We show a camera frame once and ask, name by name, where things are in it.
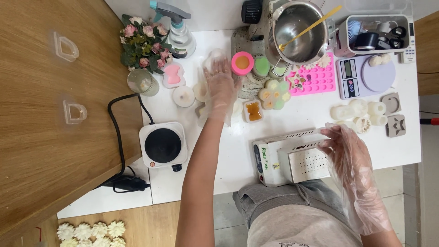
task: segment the digital scale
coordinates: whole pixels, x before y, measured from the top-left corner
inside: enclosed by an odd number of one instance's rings
[[[371,67],[368,62],[371,57],[359,56],[336,62],[342,99],[380,94],[392,86],[396,77],[393,61]]]

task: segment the white t-shirt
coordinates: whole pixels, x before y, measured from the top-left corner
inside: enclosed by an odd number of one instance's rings
[[[362,247],[360,236],[334,216],[310,206],[284,205],[259,215],[248,247]]]

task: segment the flower-shaped soap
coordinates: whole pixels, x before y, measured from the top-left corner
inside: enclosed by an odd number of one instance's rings
[[[285,102],[291,99],[288,91],[290,84],[286,81],[269,80],[265,83],[265,88],[259,90],[258,96],[263,101],[262,107],[266,110],[280,110]]]

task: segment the gloved hand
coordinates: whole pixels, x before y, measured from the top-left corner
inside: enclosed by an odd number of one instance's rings
[[[329,172],[342,191],[344,211],[352,228],[365,236],[391,231],[364,142],[345,124],[327,123],[320,133],[330,138],[317,148],[327,155]]]
[[[223,54],[211,58],[210,69],[203,67],[207,80],[209,99],[206,101],[208,117],[224,121],[230,126],[233,112],[233,103],[237,99],[237,92],[241,82],[234,82],[227,57]]]

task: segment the stainless steel pot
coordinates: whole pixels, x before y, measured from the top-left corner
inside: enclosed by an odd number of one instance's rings
[[[326,52],[328,29],[322,22],[285,47],[285,44],[323,17],[320,8],[301,0],[288,2],[273,12],[273,24],[265,45],[265,55],[275,67],[307,65],[319,60]]]

